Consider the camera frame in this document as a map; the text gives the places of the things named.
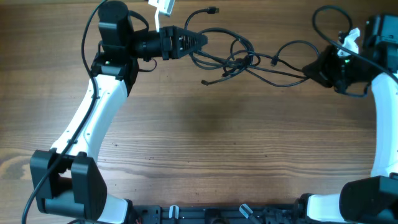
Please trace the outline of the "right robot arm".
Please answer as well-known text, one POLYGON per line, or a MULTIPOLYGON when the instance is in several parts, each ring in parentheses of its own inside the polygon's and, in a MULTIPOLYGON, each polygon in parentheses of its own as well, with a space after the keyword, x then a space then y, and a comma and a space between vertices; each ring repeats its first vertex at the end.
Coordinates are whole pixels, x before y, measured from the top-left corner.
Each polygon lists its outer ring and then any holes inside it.
POLYGON ((337 93, 355 96, 349 88, 363 85, 358 98, 374 99, 375 153, 370 176, 348 182, 340 192, 302 197, 303 218, 318 223, 397 223, 397 16, 371 16, 364 31, 350 27, 337 42, 312 17, 315 31, 328 41, 303 74, 337 93))

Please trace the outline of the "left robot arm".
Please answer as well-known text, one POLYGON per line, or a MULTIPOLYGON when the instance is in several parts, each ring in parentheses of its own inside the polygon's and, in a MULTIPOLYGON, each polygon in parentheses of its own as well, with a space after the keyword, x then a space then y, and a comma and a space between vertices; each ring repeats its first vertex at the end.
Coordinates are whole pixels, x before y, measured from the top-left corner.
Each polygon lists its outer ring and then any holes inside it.
POLYGON ((103 139, 141 72, 139 59, 182 58, 199 51, 208 39, 176 26, 134 30, 132 19, 142 16, 121 1, 102 1, 94 14, 101 41, 93 63, 86 66, 88 89, 63 134, 49 150, 37 150, 30 158, 34 190, 27 204, 75 222, 140 223, 130 200, 108 193, 97 166, 103 139))

